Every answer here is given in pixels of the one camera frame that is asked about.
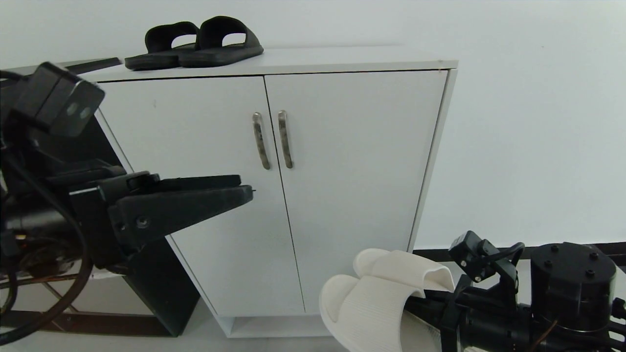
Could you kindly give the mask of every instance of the cabinet handle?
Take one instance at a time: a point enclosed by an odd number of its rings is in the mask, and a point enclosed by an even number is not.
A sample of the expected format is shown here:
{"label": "cabinet handle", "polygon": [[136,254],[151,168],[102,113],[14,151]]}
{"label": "cabinet handle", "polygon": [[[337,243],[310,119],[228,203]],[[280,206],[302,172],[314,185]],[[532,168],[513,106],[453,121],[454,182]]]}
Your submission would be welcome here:
{"label": "cabinet handle", "polygon": [[287,168],[293,168],[294,163],[291,160],[291,152],[289,151],[289,138],[287,138],[287,112],[285,110],[278,111],[278,129],[280,131],[282,153],[285,156],[285,165],[287,166]]}
{"label": "cabinet handle", "polygon": [[261,164],[266,170],[270,169],[270,161],[267,159],[267,153],[265,152],[265,143],[263,142],[263,132],[261,131],[261,114],[252,114],[252,126],[254,127],[254,138],[257,140],[257,149],[259,150],[259,157],[261,158]]}

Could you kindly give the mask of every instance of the white cabinet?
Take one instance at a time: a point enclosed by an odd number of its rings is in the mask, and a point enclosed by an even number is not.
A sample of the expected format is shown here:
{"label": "white cabinet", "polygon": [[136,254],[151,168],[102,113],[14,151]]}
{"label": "white cabinet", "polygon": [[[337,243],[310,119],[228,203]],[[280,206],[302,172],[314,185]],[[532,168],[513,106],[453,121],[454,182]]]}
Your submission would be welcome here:
{"label": "white cabinet", "polygon": [[227,336],[315,336],[328,278],[365,248],[413,248],[455,67],[406,48],[283,49],[85,78],[106,91],[97,117],[129,171],[255,189],[169,240]]}
{"label": "white cabinet", "polygon": [[406,250],[447,71],[265,77],[306,311],[365,248]]}
{"label": "white cabinet", "polygon": [[[262,77],[117,82],[101,106],[133,170],[239,174],[254,201],[173,238],[217,314],[304,313]],[[253,131],[262,120],[270,170]]]}

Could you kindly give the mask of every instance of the floor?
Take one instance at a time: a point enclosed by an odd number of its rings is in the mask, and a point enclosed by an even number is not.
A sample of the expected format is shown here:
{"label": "floor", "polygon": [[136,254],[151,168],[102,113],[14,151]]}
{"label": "floor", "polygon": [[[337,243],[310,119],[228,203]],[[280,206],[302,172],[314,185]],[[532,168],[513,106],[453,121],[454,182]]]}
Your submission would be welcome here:
{"label": "floor", "polygon": [[178,338],[125,338],[37,332],[1,352],[346,352],[334,338],[227,339],[203,302]]}

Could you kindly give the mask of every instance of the wire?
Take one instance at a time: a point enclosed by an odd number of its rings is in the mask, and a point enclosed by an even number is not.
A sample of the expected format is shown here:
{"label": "wire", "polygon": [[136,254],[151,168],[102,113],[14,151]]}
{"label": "wire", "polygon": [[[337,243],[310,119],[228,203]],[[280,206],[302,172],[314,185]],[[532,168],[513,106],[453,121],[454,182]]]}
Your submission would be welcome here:
{"label": "wire", "polygon": [[517,242],[516,244],[512,245],[511,247],[500,251],[500,253],[496,253],[496,254],[492,254],[490,256],[486,256],[483,258],[483,262],[487,263],[487,262],[495,262],[495,261],[499,261],[500,259],[504,259],[512,254],[515,254],[515,257],[513,258],[513,260],[515,261],[514,264],[516,264],[520,258],[521,258],[521,254],[524,252],[524,248],[526,248],[526,246],[524,245],[524,243],[522,242]]}
{"label": "wire", "polygon": [[91,269],[93,268],[93,263],[91,261],[91,257],[89,255],[89,251],[87,250],[85,235],[80,228],[80,225],[74,219],[72,214],[68,209],[55,197],[55,195],[48,190],[39,180],[34,178],[30,172],[28,172],[15,158],[15,156],[11,153],[4,153],[3,155],[3,163],[6,162],[7,165],[11,167],[27,184],[29,184],[35,192],[37,192],[43,199],[45,199],[50,205],[52,205],[56,211],[61,214],[68,224],[70,224],[74,230],[76,231],[76,235],[81,241],[83,245],[83,256],[80,265],[80,270],[78,272],[78,276],[74,283],[69,288],[68,292],[54,306],[50,307],[42,315],[38,316],[35,320],[30,321],[22,326],[18,326],[17,328],[8,331],[6,333],[0,334],[0,346],[4,346],[5,344],[12,343],[21,338],[24,338],[35,331],[43,328],[46,324],[51,322],[54,318],[56,318],[59,314],[63,313],[63,311],[69,307],[69,305],[78,297],[80,292],[83,290],[89,278],[91,276]]}
{"label": "wire", "polygon": [[0,70],[0,78],[11,81],[19,81],[24,78],[24,76],[20,75],[19,73]]}
{"label": "wire", "polygon": [[[78,274],[70,274],[70,275],[62,275],[62,276],[52,276],[52,277],[31,277],[29,279],[21,279],[18,280],[18,286],[32,285],[32,284],[41,284],[44,282],[57,282],[57,281],[67,281],[73,280],[78,277]],[[8,282],[3,282],[0,284],[0,289],[6,289],[9,287]]]}
{"label": "wire", "polygon": [[539,336],[537,340],[535,340],[535,342],[528,349],[528,352],[533,352],[537,348],[537,346],[539,346],[539,344],[548,337],[548,334],[550,334],[550,332],[552,331],[552,329],[554,329],[557,323],[558,319],[554,319],[552,325],[550,325],[550,327],[543,334],[541,334],[541,336]]}
{"label": "wire", "polygon": [[0,309],[0,316],[4,315],[4,313],[6,312],[10,312],[11,308],[13,308],[13,305],[15,304],[15,300],[17,300],[18,298],[19,284],[18,277],[17,275],[15,275],[15,270],[10,270],[7,273],[7,276],[9,277],[9,282],[6,284],[7,286],[9,286],[9,296],[6,298],[6,301]]}

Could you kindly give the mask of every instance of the screw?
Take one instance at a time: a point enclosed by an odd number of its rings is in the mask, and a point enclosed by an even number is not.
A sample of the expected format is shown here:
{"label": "screw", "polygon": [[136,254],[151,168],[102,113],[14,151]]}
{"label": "screw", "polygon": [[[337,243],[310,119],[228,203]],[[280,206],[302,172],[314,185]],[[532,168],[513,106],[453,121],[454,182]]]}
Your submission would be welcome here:
{"label": "screw", "polygon": [[137,227],[140,229],[145,229],[150,225],[150,218],[147,216],[139,216],[136,220]]}

